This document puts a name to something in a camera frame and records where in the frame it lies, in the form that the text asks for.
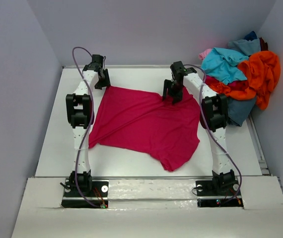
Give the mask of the magenta t-shirt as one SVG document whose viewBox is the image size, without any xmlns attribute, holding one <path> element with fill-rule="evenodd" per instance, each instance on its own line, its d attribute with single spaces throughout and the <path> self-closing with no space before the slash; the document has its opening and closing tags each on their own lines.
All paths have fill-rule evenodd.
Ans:
<svg viewBox="0 0 283 238">
<path fill-rule="evenodd" d="M 104 146 L 149 154 L 166 171 L 187 163 L 198 148 L 200 107 L 186 89 L 181 102 L 158 93 L 111 86 L 98 107 L 89 148 Z"/>
</svg>

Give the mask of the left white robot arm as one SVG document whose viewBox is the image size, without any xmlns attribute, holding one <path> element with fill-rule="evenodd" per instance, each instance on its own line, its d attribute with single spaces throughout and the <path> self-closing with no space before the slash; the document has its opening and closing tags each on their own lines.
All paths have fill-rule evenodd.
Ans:
<svg viewBox="0 0 283 238">
<path fill-rule="evenodd" d="M 83 71 L 83 80 L 75 91 L 66 95 L 67 120 L 72 127 L 74 141 L 73 170 L 66 186 L 68 190 L 76 190 L 88 194 L 92 190 L 91 167 L 88 158 L 88 134 L 94 122 L 94 103 L 92 87 L 101 90 L 109 87 L 108 70 L 101 73 L 93 70 Z"/>
</svg>

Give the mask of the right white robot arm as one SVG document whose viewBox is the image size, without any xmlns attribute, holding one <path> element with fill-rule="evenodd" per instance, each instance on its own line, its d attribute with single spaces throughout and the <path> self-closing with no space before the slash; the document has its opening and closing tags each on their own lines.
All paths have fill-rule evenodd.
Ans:
<svg viewBox="0 0 283 238">
<path fill-rule="evenodd" d="M 172 73 L 171 80 L 164 80 L 162 97 L 170 96 L 173 103 L 179 103 L 185 98 L 185 87 L 200 105 L 200 122 L 209 135 L 212 152 L 212 179 L 196 182 L 197 195 L 224 196 L 236 183 L 225 140 L 227 98 L 208 87 L 197 73 L 186 71 Z"/>
</svg>

